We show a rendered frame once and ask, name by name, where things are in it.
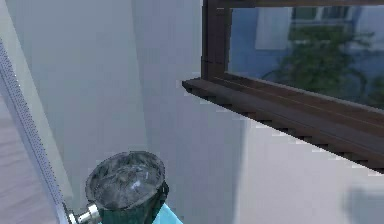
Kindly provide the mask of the dark green dirt-filled trash can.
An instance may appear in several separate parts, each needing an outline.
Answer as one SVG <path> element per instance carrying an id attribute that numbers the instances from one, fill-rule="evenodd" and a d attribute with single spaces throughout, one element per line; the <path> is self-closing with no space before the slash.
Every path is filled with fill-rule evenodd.
<path id="1" fill-rule="evenodd" d="M 85 193 L 102 224 L 153 224 L 169 193 L 165 165 L 147 151 L 115 154 L 91 172 Z"/>

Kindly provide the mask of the dark wood framed window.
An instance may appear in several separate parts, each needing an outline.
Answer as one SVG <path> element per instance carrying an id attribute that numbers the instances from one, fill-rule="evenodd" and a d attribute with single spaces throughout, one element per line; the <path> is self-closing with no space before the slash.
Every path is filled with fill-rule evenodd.
<path id="1" fill-rule="evenodd" d="M 384 174 L 384 0 L 202 0 L 182 85 Z"/>

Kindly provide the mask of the light blue flat object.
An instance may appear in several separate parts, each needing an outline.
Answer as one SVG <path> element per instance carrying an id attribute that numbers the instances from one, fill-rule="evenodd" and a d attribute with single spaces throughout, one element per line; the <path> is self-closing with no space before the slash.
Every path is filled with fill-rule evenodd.
<path id="1" fill-rule="evenodd" d="M 167 204 L 163 204 L 152 224 L 183 224 Z"/>

